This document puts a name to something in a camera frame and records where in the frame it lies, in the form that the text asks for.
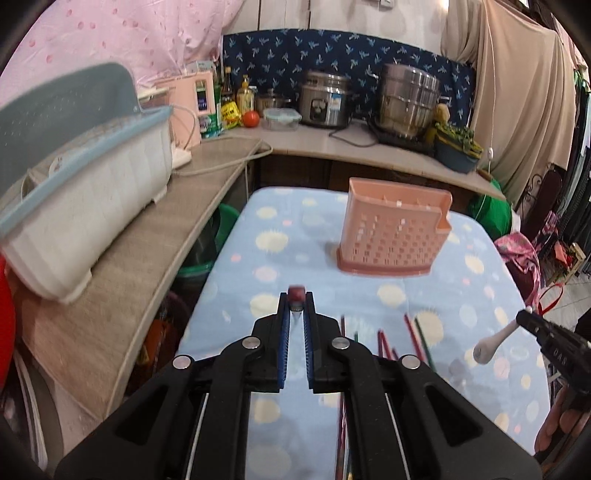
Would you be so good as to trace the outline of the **person's right hand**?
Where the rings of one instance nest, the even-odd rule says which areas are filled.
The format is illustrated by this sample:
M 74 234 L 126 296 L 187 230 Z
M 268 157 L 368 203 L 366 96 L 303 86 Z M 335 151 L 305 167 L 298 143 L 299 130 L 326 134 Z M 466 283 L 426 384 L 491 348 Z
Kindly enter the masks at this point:
M 536 453 L 545 451 L 551 444 L 552 436 L 557 432 L 571 433 L 578 437 L 589 420 L 590 413 L 581 413 L 577 410 L 567 410 L 564 406 L 565 399 L 569 395 L 569 389 L 564 387 L 557 395 L 551 410 L 540 428 L 534 450 Z

